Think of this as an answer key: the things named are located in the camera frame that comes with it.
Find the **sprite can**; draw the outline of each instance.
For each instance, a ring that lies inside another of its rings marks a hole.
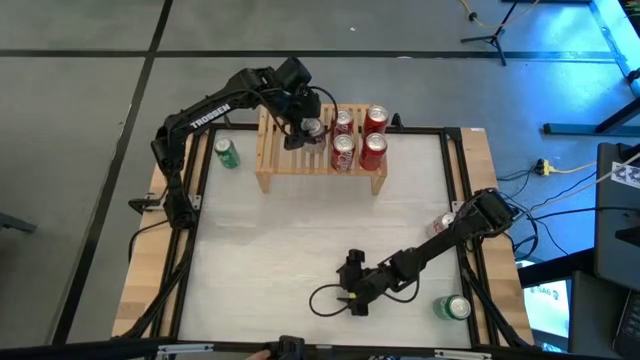
[[[433,302],[433,311],[444,320],[464,320],[471,315],[471,304],[460,295],[443,296]]]
[[[235,145],[233,145],[233,141],[227,138],[216,140],[213,149],[218,154],[218,159],[222,161],[222,165],[227,169],[234,169],[240,165],[240,156],[236,151]]]

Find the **wooden shelf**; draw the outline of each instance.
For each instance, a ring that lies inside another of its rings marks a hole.
[[[332,146],[327,135],[327,146],[320,154],[310,154],[302,149],[284,150],[284,136],[275,125],[273,117],[261,107],[259,114],[258,145],[256,147],[256,177],[263,193],[271,188],[272,175],[338,175],[338,176],[368,176],[371,178],[371,192],[378,195],[387,177],[387,158],[382,160],[380,168],[375,171],[363,169],[358,158],[362,148],[362,138],[358,128],[363,125],[364,116],[369,105],[339,104],[339,109],[349,109],[354,116],[353,139],[355,142],[353,163],[351,169],[341,173],[331,166]],[[320,120],[331,126],[333,105],[323,104]]]

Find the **gray floor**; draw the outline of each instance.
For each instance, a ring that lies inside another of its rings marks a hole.
[[[478,50],[459,44],[460,37],[490,32],[469,24],[453,0],[358,0],[323,10],[284,0],[272,7],[261,4],[175,1],[161,48],[459,51]],[[89,0],[5,1],[0,3],[0,49],[146,49],[161,7],[161,0],[109,7]],[[474,10],[486,23],[496,23],[506,8],[496,0]],[[608,51],[583,5],[539,5],[507,29],[503,43],[511,51]],[[168,114],[218,90],[237,70],[281,61],[155,61],[71,341],[109,337],[126,275],[127,242],[139,223],[126,201],[147,190],[154,166],[149,141],[158,126]],[[407,125],[486,128],[499,174],[528,168],[538,158],[557,168],[593,161],[599,142],[620,139],[548,137],[540,133],[541,125],[595,124],[633,99],[615,63],[512,60],[503,68],[492,59],[302,61],[314,83],[339,102],[384,104],[401,113]],[[0,153],[6,154],[0,157],[0,211],[40,225],[30,236],[0,232],[0,347],[46,341],[141,65],[142,59],[0,58]],[[254,119],[250,111],[232,114],[234,121]],[[535,204],[588,174],[532,177],[517,200]],[[518,185],[501,189],[512,194]],[[549,210],[592,204],[591,190]],[[547,223],[568,252],[593,243],[593,214]],[[527,226],[517,225],[514,238],[528,236]],[[543,235],[534,255],[550,259],[561,252]]]

